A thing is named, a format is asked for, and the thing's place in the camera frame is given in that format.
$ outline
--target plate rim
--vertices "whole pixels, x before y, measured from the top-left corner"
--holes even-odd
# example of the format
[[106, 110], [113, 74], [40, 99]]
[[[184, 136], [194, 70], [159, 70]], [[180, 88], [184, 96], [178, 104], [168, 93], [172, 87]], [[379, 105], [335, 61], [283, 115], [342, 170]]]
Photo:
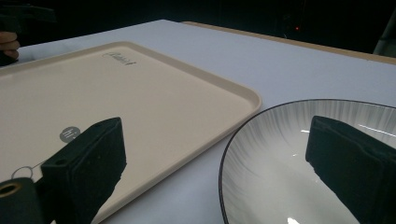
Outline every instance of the plate rim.
[[391, 106], [391, 105], [381, 105], [381, 104], [370, 103], [370, 102], [364, 102], [364, 101], [358, 101], [358, 100], [330, 99], [330, 98], [328, 99], [328, 98], [326, 98], [326, 99], [305, 99], [305, 100], [290, 101], [290, 102], [286, 102], [286, 103], [283, 103], [283, 104], [280, 104], [280, 105], [271, 106], [271, 107], [269, 107], [269, 108], [267, 108], [267, 109], [264, 109], [264, 110], [261, 111], [261, 112], [258, 112], [258, 113], [255, 114], [255, 115], [253, 115], [251, 118], [249, 118], [248, 120], [246, 120], [243, 124], [241, 124], [241, 125], [233, 132], [233, 135], [231, 136], [230, 140], [228, 141], [227, 146], [226, 146], [226, 148], [224, 149], [224, 152], [223, 152], [223, 154], [222, 154], [222, 156], [221, 156], [221, 162], [220, 162], [220, 167], [219, 167], [219, 180], [218, 180], [218, 181], [219, 181], [219, 182], [218, 182], [218, 184], [219, 184], [219, 202], [220, 202], [220, 207], [221, 207], [221, 214], [222, 214], [222, 217], [223, 217], [223, 220], [224, 220], [224, 223], [225, 223], [225, 224], [229, 224], [230, 222], [228, 221], [227, 212], [226, 212], [226, 210], [225, 210], [225, 204], [224, 204], [224, 199], [223, 199], [223, 191], [222, 191], [222, 185], [221, 185], [221, 183], [222, 183], [222, 182], [221, 182], [221, 179], [222, 179], [223, 165], [224, 165], [225, 157], [227, 156], [228, 149], [230, 148], [230, 144], [231, 144], [231, 142], [233, 141], [233, 139], [236, 137], [236, 135], [239, 133], [239, 131], [241, 131], [241, 129], [243, 129], [248, 123], [250, 123], [252, 120], [254, 120], [255, 118], [257, 118], [257, 117], [260, 116], [261, 114], [264, 114], [264, 113], [266, 113], [266, 112], [268, 112], [268, 111], [270, 111], [270, 110], [273, 110], [273, 109], [275, 109], [275, 108], [278, 108], [278, 107], [281, 107], [281, 106], [284, 106], [284, 105], [299, 104], [299, 103], [303, 103], [303, 102], [318, 102], [318, 101], [321, 101], [321, 102], [325, 102], [325, 101], [327, 101], [327, 102], [331, 102], [331, 101], [333, 101], [333, 102], [335, 102], [335, 101], [338, 101], [338, 102], [350, 102], [350, 103], [358, 103], [358, 104], [382, 106], [382, 107], [392, 108], [392, 109], [395, 109], [395, 110], [396, 110], [396, 107], [395, 107], [395, 106]]

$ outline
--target white plate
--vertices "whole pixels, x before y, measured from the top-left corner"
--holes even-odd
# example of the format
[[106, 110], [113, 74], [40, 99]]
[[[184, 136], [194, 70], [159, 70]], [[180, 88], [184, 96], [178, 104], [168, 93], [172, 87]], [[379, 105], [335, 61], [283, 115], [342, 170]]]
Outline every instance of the white plate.
[[279, 105], [247, 121], [221, 162], [226, 223], [359, 223], [305, 161], [311, 119], [338, 119], [396, 147], [396, 108], [343, 100]]

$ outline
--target logo on tray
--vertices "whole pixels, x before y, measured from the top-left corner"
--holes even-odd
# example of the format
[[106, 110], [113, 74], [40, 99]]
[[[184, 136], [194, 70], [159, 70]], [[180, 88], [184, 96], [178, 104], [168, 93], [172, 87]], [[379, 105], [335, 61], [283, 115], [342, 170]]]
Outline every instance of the logo on tray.
[[81, 131], [79, 130], [79, 128], [68, 127], [59, 134], [59, 137], [63, 142], [69, 143], [73, 141], [75, 138], [77, 138], [77, 136], [79, 136], [80, 133]]
[[117, 60], [119, 63], [123, 63], [125, 65], [130, 65], [130, 64], [136, 63], [136, 62], [133, 62], [130, 59], [126, 58], [125, 56], [123, 56], [121, 53], [118, 53], [118, 52], [110, 52], [110, 53], [106, 53], [102, 56], [103, 57], [111, 57], [111, 58]]

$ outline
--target plastic tray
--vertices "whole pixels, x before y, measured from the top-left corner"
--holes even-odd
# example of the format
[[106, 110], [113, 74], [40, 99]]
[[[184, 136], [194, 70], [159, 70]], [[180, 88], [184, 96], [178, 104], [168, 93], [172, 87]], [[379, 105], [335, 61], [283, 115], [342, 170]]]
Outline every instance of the plastic tray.
[[0, 181], [41, 177], [68, 127], [122, 119], [127, 167], [99, 222], [232, 132], [255, 91], [129, 42], [0, 70]]

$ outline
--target white table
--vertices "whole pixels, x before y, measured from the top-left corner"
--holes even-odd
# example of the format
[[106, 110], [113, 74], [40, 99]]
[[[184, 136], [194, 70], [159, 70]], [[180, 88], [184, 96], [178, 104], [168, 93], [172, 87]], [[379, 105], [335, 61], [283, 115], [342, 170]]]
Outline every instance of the white table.
[[[131, 41], [256, 90], [262, 109], [303, 99], [396, 106], [396, 65], [172, 21], [20, 49], [19, 63]], [[219, 167], [230, 136], [165, 178], [104, 223], [222, 223]]]

